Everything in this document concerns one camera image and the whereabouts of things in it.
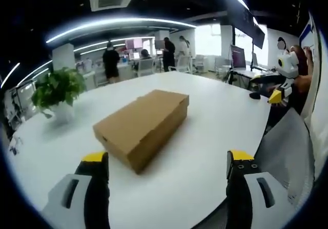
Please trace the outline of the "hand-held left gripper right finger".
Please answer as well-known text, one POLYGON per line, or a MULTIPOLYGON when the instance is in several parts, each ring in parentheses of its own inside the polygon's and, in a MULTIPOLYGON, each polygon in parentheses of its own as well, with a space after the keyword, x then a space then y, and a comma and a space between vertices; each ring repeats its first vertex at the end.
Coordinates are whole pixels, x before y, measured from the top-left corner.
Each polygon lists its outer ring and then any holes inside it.
POLYGON ((227 228, 284 228, 295 209, 287 190, 245 151, 227 154, 227 228))

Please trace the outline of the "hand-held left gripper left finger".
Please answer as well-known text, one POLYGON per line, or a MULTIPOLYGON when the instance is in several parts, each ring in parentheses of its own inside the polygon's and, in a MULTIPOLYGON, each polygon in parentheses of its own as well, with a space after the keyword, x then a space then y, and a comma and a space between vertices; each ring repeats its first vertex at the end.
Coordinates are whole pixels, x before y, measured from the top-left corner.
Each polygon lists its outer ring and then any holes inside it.
POLYGON ((52 228, 110 228, 109 155, 91 153, 48 193, 42 210, 52 228))

